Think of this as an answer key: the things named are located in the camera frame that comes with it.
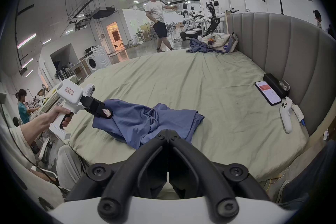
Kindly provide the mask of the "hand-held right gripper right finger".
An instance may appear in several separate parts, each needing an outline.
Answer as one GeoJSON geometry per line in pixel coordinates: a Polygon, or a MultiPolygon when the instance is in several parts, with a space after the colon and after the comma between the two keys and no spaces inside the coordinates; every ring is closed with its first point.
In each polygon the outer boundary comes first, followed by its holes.
{"type": "Polygon", "coordinates": [[[181,199],[205,197],[211,221],[236,218],[236,197],[270,201],[247,167],[211,162],[174,130],[169,130],[169,182],[181,199]]]}

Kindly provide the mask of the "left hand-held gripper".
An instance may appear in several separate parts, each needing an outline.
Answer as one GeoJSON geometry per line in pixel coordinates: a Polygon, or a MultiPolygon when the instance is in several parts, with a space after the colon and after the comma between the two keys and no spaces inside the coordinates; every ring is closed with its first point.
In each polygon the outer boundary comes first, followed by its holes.
{"type": "MultiPolygon", "coordinates": [[[[85,88],[82,88],[69,79],[63,80],[57,87],[58,96],[65,101],[62,107],[70,110],[73,114],[76,114],[80,110],[88,109],[88,112],[95,117],[111,119],[113,111],[109,110],[103,102],[92,97],[94,91],[94,84],[88,84],[85,88]]],[[[57,119],[50,124],[49,129],[59,139],[67,140],[70,138],[71,133],[60,126],[61,122],[61,117],[57,117],[57,119]]]]}

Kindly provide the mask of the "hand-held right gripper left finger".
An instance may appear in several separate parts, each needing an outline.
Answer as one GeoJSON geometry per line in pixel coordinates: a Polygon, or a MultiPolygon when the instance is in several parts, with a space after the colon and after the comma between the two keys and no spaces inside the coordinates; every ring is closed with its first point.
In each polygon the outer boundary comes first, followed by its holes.
{"type": "Polygon", "coordinates": [[[125,161],[91,165],[65,201],[100,197],[97,211],[103,220],[126,221],[131,197],[156,198],[167,181],[167,135],[161,130],[125,161]]]}

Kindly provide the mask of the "person's left hand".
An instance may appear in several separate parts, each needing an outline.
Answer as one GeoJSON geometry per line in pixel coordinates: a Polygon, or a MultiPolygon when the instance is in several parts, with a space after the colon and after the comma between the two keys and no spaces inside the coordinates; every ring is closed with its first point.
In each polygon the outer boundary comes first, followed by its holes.
{"type": "Polygon", "coordinates": [[[60,126],[65,128],[70,123],[73,113],[62,106],[53,107],[49,112],[39,116],[39,126],[41,127],[41,130],[45,131],[48,129],[50,124],[53,123],[57,117],[61,117],[62,122],[60,123],[60,126]]]}

